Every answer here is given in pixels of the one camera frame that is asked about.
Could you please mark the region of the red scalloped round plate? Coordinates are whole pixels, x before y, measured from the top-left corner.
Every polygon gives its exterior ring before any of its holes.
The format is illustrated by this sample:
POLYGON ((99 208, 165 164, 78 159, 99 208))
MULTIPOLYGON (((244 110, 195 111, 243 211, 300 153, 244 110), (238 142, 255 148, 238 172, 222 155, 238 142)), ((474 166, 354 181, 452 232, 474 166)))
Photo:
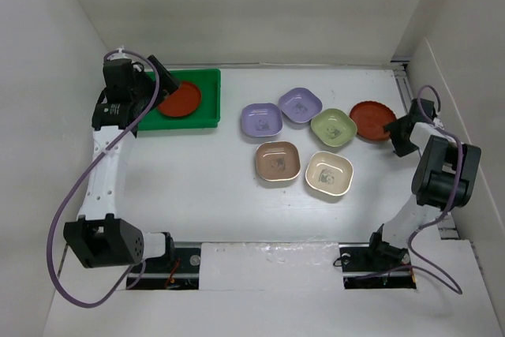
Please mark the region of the red scalloped round plate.
POLYGON ((357 135, 373 142, 386 141, 390 133, 384 127, 397 120, 389 107, 376 101, 357 103, 349 116, 357 126, 357 135))

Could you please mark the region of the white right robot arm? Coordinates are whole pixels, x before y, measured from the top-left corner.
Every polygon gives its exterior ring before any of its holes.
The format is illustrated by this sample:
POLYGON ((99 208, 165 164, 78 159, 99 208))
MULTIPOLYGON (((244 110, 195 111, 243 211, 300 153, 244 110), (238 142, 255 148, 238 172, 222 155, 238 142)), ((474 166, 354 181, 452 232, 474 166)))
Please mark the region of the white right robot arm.
POLYGON ((411 183, 412 196, 393 219, 372 234, 365 249, 366 262, 375 269, 400 264, 414 234, 469 202, 481 160, 479 147, 463 144, 436 126, 431 100, 413 100, 407 115, 384 130, 398 156, 419 151, 421 160, 411 183))

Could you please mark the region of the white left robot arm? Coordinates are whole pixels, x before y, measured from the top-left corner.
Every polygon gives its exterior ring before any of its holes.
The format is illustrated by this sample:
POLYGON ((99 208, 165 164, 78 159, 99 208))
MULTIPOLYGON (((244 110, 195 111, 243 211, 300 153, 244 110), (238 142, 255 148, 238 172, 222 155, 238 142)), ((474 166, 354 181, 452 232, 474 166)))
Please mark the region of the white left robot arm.
POLYGON ((176 92, 181 82, 156 56, 115 51, 103 63, 105 87, 92 114, 94 167, 77 220, 64 225, 66 243, 85 268, 136 266, 148 260, 159 271, 176 260, 167 232, 143 232, 120 216, 129 155, 140 120, 176 92))

